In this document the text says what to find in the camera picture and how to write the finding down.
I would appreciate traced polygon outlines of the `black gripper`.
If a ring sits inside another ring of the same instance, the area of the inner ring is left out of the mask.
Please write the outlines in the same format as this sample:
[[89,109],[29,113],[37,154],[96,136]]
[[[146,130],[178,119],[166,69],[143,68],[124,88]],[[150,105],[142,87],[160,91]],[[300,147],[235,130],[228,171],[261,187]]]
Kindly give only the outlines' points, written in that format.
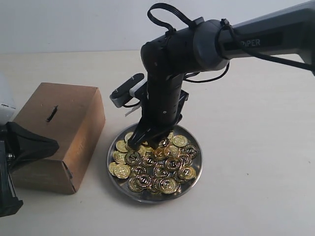
[[127,142],[129,148],[139,150],[147,142],[156,149],[173,131],[180,114],[178,108],[183,79],[184,74],[148,74],[142,117]]

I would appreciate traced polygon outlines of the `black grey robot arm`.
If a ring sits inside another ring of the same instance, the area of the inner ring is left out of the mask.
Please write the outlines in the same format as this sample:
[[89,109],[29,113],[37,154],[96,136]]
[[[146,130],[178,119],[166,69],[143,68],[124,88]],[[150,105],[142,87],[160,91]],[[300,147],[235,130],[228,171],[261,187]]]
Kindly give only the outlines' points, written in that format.
[[186,24],[176,30],[148,12],[167,29],[140,50],[147,86],[140,98],[142,117],[128,141],[132,149],[143,142],[156,147],[181,119],[181,87],[201,72],[227,69],[232,59],[254,57],[314,72],[315,3],[308,1],[236,25],[227,19],[190,20],[177,8],[156,3]]

